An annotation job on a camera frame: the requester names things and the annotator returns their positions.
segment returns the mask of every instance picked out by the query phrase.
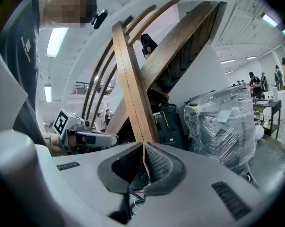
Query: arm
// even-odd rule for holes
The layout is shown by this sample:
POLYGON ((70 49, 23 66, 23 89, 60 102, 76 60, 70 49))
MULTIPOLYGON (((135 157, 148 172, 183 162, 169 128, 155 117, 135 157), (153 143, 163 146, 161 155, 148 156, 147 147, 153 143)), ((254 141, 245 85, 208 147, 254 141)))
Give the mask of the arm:
MULTIPOLYGON (((43 133, 43 137, 46 140, 49 152, 53 157, 68 155, 68 153, 62 148, 60 144, 60 138, 58 134, 43 133)), ((77 146, 76 136, 75 135, 69 136, 68 142, 70 148, 75 148, 77 146)))
POLYGON ((261 84, 261 82, 260 82, 260 79, 259 78, 257 78, 257 85, 255 86, 255 87, 261 87, 262 86, 262 84, 261 84))

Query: wooden beam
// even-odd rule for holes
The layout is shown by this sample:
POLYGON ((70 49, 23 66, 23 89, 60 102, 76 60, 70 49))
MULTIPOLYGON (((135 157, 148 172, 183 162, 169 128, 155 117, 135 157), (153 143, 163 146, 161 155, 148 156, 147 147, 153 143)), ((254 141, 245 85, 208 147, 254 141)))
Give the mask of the wooden beam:
POLYGON ((96 95, 96 91, 97 91, 98 87, 100 86, 101 79, 103 78, 104 73, 105 73, 106 69, 108 68, 108 66, 109 66, 109 64, 111 62, 111 59, 113 58, 114 55, 115 55, 114 49, 112 48, 111 51, 110 51, 110 55, 106 59, 104 67, 102 68, 101 73, 100 73, 100 75, 99 75, 99 77, 98 77, 98 79, 97 79, 97 81, 95 83, 95 87, 94 87, 94 90, 93 90, 93 93, 92 93, 92 96, 91 96, 89 108, 88 108, 87 114, 86 114, 86 120, 89 119, 89 114, 90 114, 90 110, 91 110, 91 107, 92 107, 92 103, 94 101, 94 98, 95 98, 95 95, 96 95))
POLYGON ((121 88, 137 142, 158 142, 146 88, 133 47, 129 46, 121 22, 112 27, 112 37, 121 88))
POLYGON ((117 69, 117 66, 116 66, 116 64, 115 64, 115 65, 113 66, 113 70, 111 71, 111 73, 110 73, 110 74, 106 77, 106 79, 104 80, 103 87, 102 87, 101 90, 100 90, 100 93, 99 93, 99 96, 98 96, 98 98, 97 98, 97 102, 96 102, 95 108, 94 108, 93 113, 92 113, 93 118, 92 118, 92 121, 91 121, 91 125, 94 124, 94 121, 95 121, 95 118, 96 118, 98 109, 99 109, 99 107, 100 107, 101 101, 102 101, 102 99, 103 99, 103 97, 104 97, 104 94, 105 94, 105 92, 106 92, 106 89, 107 89, 107 87, 109 86, 109 84, 110 84, 110 82, 111 82, 111 79, 112 79, 112 77, 113 77, 113 75, 114 75, 116 69, 117 69))
MULTIPOLYGON (((158 79, 175 54, 200 27, 202 22, 218 5, 217 2, 202 2, 188 13, 162 40, 141 68, 146 90, 158 79)), ((124 99, 119 103, 105 132, 117 134, 128 118, 124 99)))
MULTIPOLYGON (((131 22, 132 19, 133 19, 133 17, 131 15, 128 18, 126 18, 126 20, 123 22, 123 26, 126 27, 131 22)), ((101 67, 102 63, 104 62, 104 59, 106 58, 107 54, 111 50, 112 46, 113 46, 113 40, 111 39, 109 41, 108 45, 106 46, 102 56, 99 59, 98 64, 96 65, 96 67, 95 67, 95 69, 94 69, 94 71, 92 73, 92 76, 91 76, 91 79, 90 79, 90 83, 89 83, 89 87, 88 87, 87 92, 86 92, 85 102, 84 102, 84 105, 83 105, 83 108, 82 108, 82 113, 81 113, 81 118, 82 119, 85 118, 86 106, 87 106, 87 103, 89 101, 89 97, 90 97, 90 94, 91 94, 91 91, 92 91, 92 87, 93 87, 95 78, 96 78, 96 76, 97 76, 97 74, 98 74, 98 72, 100 70, 100 67, 101 67)), ((86 116, 89 117, 89 114, 90 114, 90 110, 88 110, 86 116)))
POLYGON ((125 30, 125 34, 129 35, 130 32, 133 30, 133 28, 136 27, 136 25, 151 11, 153 11, 156 8, 156 5, 152 5, 148 7, 146 10, 144 10, 132 23, 131 25, 125 30))
POLYGON ((155 21, 156 18, 158 18, 161 14, 163 14, 165 11, 167 11, 172 5, 176 4, 180 0, 171 0, 168 3, 164 4, 160 9, 158 9, 155 13, 153 13, 137 30, 136 34, 129 40, 129 45, 132 46, 134 42, 138 39, 138 37, 145 31, 147 27, 151 23, 155 21))

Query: table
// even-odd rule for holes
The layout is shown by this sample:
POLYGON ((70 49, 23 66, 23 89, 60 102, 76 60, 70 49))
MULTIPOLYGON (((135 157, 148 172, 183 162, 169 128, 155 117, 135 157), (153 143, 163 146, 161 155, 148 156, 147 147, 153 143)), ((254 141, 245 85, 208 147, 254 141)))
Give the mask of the table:
POLYGON ((278 102, 274 102, 273 100, 257 100, 256 104, 253 105, 254 111, 263 111, 265 108, 270 107, 271 108, 271 121, 270 123, 268 121, 260 120, 260 124, 264 128, 264 133, 271 136, 273 132, 276 130, 276 139, 278 138, 279 133, 279 127, 280 127, 280 116, 281 116, 281 107, 282 103, 281 100, 278 102), (278 118, 278 125, 274 124, 274 115, 279 112, 279 118, 278 118))

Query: person sitting on stairs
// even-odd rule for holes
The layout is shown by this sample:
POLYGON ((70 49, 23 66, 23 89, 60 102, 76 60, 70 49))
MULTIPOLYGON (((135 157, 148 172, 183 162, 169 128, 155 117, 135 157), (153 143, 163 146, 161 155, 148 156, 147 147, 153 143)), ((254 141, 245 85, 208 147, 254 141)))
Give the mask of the person sitting on stairs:
POLYGON ((142 53, 145 59, 147 60, 151 55, 151 53, 154 51, 154 49, 156 49, 157 44, 155 43, 154 40, 152 40, 151 36, 149 36, 148 34, 140 35, 137 38, 137 40, 141 41, 143 47, 142 53))

